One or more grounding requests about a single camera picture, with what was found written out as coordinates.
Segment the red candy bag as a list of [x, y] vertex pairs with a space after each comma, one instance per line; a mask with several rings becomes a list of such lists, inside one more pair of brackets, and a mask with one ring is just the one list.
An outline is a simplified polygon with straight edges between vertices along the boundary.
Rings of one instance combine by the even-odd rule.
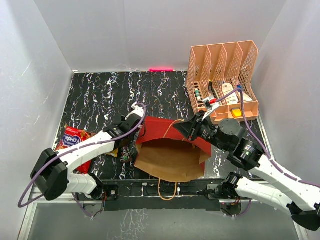
[[60, 140], [59, 144], [55, 148], [55, 151], [72, 147], [95, 135], [96, 134], [93, 132], [88, 132], [84, 129], [78, 129], [78, 128], [74, 128], [66, 125], [62, 139]]

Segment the red brown paper bag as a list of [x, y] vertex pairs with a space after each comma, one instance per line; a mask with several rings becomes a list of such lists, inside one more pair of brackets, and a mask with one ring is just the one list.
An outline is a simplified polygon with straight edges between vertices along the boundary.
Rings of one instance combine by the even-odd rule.
[[198, 138], [189, 141], [174, 128], [181, 119], [171, 120], [148, 116], [145, 126], [136, 141], [138, 151], [134, 166], [152, 177], [158, 183], [174, 183], [173, 196], [178, 183], [187, 183], [205, 174], [205, 162], [212, 156], [209, 143]]

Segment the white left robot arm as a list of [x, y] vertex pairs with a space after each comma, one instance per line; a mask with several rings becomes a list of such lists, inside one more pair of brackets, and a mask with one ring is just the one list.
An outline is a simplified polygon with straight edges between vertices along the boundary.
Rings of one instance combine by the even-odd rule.
[[64, 193], [79, 193], [93, 200], [100, 199], [104, 191], [101, 181], [89, 173], [74, 171], [100, 155], [131, 144], [144, 121], [144, 117], [132, 114], [120, 124], [107, 127], [76, 145], [58, 151], [48, 148], [41, 153], [30, 176], [48, 201]]

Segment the brown M&M's pack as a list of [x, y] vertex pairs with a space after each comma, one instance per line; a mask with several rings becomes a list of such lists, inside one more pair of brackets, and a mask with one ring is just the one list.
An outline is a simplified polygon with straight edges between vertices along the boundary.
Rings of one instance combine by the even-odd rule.
[[135, 146], [124, 146], [121, 149], [121, 163], [130, 163], [135, 161], [138, 156], [138, 150]]

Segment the yellow M&M's pack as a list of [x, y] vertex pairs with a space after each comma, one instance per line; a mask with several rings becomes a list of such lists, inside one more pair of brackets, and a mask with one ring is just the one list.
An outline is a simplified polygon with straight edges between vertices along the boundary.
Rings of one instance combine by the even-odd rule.
[[114, 158], [117, 158], [118, 157], [118, 153], [119, 153], [119, 149], [117, 148], [117, 149], [115, 149], [115, 150], [113, 150], [111, 152], [107, 152], [106, 155], [112, 156]]

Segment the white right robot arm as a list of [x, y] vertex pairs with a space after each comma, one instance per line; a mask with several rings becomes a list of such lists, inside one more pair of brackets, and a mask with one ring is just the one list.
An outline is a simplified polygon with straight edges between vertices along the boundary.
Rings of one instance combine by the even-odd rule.
[[257, 200], [290, 215], [296, 224], [307, 230], [320, 228], [320, 188], [305, 183], [277, 164], [267, 156], [262, 145], [245, 139], [247, 131], [235, 119], [225, 118], [220, 124], [213, 124], [201, 110], [192, 119], [175, 123], [173, 127], [189, 141], [201, 138], [227, 152], [227, 160], [234, 166], [270, 184], [265, 186], [230, 173], [220, 186], [226, 197]]

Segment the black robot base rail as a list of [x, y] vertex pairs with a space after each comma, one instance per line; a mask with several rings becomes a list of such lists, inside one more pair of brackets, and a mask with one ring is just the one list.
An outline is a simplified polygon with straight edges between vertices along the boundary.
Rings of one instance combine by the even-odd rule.
[[241, 216], [248, 212], [248, 198], [216, 196], [220, 180], [198, 179], [173, 183], [158, 179], [104, 180], [94, 197], [76, 197], [85, 205], [99, 204], [102, 211], [120, 210], [206, 210]]

